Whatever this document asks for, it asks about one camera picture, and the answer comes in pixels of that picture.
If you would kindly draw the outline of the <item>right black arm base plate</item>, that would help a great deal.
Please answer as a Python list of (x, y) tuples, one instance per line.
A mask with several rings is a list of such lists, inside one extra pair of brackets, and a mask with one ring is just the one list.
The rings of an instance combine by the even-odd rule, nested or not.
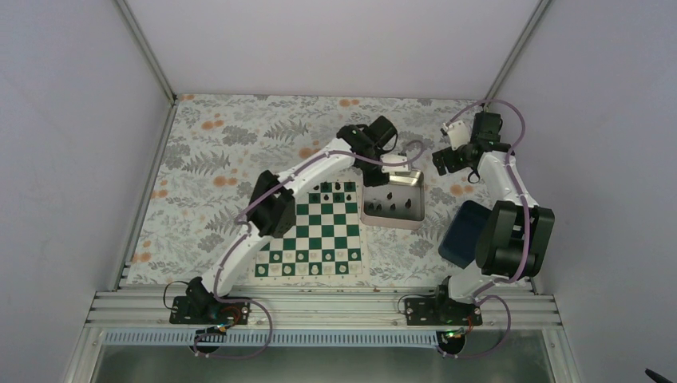
[(435, 298), (406, 298), (404, 312), (408, 326), (481, 326), (483, 324), (478, 307), (450, 299), (440, 303)]

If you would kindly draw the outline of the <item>dark blue tin lid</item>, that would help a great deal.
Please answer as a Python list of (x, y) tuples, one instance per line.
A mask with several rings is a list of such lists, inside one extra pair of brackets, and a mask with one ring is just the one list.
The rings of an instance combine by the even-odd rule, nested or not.
[(491, 211), (474, 201), (465, 201), (443, 235), (438, 254), (456, 267), (465, 269), (475, 261), (475, 249)]

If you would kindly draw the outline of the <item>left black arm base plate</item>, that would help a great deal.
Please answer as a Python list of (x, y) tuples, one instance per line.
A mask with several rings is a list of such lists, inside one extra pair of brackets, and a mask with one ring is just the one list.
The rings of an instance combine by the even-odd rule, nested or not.
[(234, 326), (247, 325), (250, 302), (210, 302), (199, 310), (189, 297), (175, 297), (169, 323), (173, 325)]

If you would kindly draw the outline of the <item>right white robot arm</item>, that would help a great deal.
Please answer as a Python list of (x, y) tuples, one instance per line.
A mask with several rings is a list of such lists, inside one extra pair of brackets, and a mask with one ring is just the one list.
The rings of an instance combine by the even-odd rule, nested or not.
[(442, 237), (438, 254), (460, 267), (437, 287), (432, 312), (443, 325), (477, 310), (477, 297), (498, 283), (513, 283), (540, 272), (555, 215), (528, 193), (517, 170), (515, 144), (501, 142), (497, 113), (476, 113), (473, 126), (444, 125), (449, 148), (433, 154), (439, 175), (466, 168), (485, 182), (492, 208), (464, 202)]

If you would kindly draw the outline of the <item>green white chessboard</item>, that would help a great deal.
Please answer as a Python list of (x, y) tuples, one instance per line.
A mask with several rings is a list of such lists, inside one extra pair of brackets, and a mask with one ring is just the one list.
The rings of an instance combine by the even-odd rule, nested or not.
[[(331, 192), (321, 192), (321, 184)], [(296, 224), (281, 239), (258, 251), (247, 270), (248, 280), (262, 286), (351, 284), (369, 278), (366, 234), (360, 219), (362, 185), (347, 176), (312, 187), (296, 200)], [(341, 191), (335, 191), (335, 182)], [(319, 194), (319, 202), (311, 196)], [(341, 203), (335, 195), (343, 194)]]

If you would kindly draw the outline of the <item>aluminium rail frame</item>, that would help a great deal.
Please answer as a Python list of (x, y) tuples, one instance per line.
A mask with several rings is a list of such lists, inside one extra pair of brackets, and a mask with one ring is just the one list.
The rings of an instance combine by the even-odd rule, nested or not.
[[(172, 300), (182, 293), (169, 290), (123, 289), (97, 292), (85, 317), (91, 327), (168, 327)], [(406, 300), (402, 292), (353, 290), (240, 289), (239, 296), (253, 303), (248, 327), (264, 330), (400, 330), (407, 327)], [(530, 290), (501, 289), (502, 300), (490, 299), (480, 311), (482, 330), (559, 330), (563, 326), (555, 298)]]

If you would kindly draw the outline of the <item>pink metal tin tray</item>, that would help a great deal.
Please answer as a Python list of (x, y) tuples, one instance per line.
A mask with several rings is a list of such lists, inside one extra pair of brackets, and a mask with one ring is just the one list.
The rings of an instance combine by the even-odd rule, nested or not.
[(360, 219), (367, 226), (415, 231), (425, 212), (425, 177), (421, 170), (391, 174), (381, 186), (363, 188)]

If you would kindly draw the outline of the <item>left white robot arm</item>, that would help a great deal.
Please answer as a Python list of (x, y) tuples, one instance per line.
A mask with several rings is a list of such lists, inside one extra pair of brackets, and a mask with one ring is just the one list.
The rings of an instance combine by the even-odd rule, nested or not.
[(239, 230), (235, 242), (200, 277), (188, 282), (188, 316), (210, 323), (221, 315), (221, 299), (229, 295), (250, 259), (295, 225), (296, 202), (303, 193), (348, 168), (359, 169), (366, 186), (387, 183), (382, 156), (396, 135), (397, 129), (384, 116), (368, 125), (347, 125), (300, 164), (279, 173), (260, 173), (249, 204), (236, 216)]

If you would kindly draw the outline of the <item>floral table mat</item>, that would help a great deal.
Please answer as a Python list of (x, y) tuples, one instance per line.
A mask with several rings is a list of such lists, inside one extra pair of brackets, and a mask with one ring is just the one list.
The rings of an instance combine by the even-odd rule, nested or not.
[(423, 172), (424, 218), (416, 230), (365, 225), (361, 172), (348, 168), (297, 200), (297, 226), (266, 246), (237, 282), (243, 286), (428, 287), (459, 269), (438, 254), (457, 209), (491, 207), (470, 170), (440, 176), (432, 155), (442, 125), (470, 124), (470, 101), (246, 96), (181, 96), (133, 252), (126, 282), (179, 285), (202, 275), (237, 236), (236, 216), (263, 171), (281, 172), (318, 152), (349, 124), (388, 118), (396, 153)]

